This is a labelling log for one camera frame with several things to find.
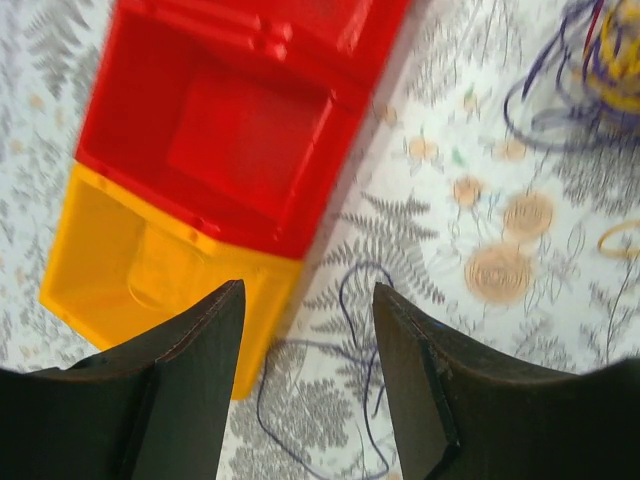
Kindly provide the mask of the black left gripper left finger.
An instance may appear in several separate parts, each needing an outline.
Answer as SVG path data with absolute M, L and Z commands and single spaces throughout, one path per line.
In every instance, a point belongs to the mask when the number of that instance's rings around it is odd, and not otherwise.
M 5 479 L 212 479 L 245 316 L 232 280 L 67 369 L 1 374 Z

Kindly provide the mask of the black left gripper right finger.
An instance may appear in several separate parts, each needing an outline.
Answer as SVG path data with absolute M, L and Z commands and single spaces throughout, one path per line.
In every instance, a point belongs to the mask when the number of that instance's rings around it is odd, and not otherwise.
M 635 479 L 639 362 L 575 375 L 503 354 L 377 284 L 373 316 L 407 479 Z

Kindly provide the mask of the yellow plastic bin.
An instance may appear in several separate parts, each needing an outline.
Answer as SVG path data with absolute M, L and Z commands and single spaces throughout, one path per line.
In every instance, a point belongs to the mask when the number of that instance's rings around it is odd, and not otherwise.
M 41 304 L 101 350 L 195 305 L 229 280 L 246 290 L 232 397 L 247 398 L 302 263 L 214 240 L 73 165 Z

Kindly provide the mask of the red plastic bin middle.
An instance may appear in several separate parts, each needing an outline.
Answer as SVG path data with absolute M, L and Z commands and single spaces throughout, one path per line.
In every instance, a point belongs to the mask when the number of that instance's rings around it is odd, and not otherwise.
M 303 2 L 116 2 L 78 161 L 215 240 L 304 256 L 376 83 L 296 40 Z

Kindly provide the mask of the red plastic bin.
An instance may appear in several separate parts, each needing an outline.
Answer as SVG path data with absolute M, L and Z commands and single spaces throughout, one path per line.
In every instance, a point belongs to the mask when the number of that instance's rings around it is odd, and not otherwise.
M 304 256 L 376 83 L 296 40 L 303 2 L 116 2 L 78 161 L 215 240 Z
M 296 40 L 361 85 L 382 73 L 410 3 L 402 0 L 304 1 Z

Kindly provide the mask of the red plastic bin right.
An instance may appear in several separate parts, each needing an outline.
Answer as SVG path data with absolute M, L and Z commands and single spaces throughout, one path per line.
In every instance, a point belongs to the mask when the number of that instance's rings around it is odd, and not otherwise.
M 361 85 L 382 73 L 410 3 L 402 0 L 304 1 L 296 40 Z

